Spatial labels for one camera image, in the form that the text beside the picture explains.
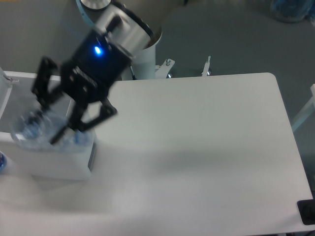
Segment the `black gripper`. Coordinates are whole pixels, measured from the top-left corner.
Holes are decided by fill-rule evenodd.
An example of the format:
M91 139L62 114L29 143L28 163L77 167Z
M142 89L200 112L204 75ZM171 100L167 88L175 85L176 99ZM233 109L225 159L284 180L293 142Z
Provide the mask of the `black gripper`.
M129 55L95 30L89 32L73 56L62 65L49 57L41 58L31 88L40 110L49 109L61 99L63 91L76 101L69 118L52 136L50 144L58 143L68 130L74 132L91 130L118 113L106 97L110 87L130 62ZM48 86L54 72L61 75L61 83L49 91ZM88 103L101 100L103 101L97 116L89 115Z

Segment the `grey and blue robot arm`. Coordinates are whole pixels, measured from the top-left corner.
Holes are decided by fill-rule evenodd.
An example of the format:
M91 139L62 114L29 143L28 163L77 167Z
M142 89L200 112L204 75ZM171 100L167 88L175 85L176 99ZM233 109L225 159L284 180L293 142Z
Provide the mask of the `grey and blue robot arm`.
M69 60L57 65L42 57L31 88L40 104L37 113L44 113L65 94L75 102L50 144L58 143L68 129L84 132L117 113L108 100L109 90L153 35L124 4L111 1Z

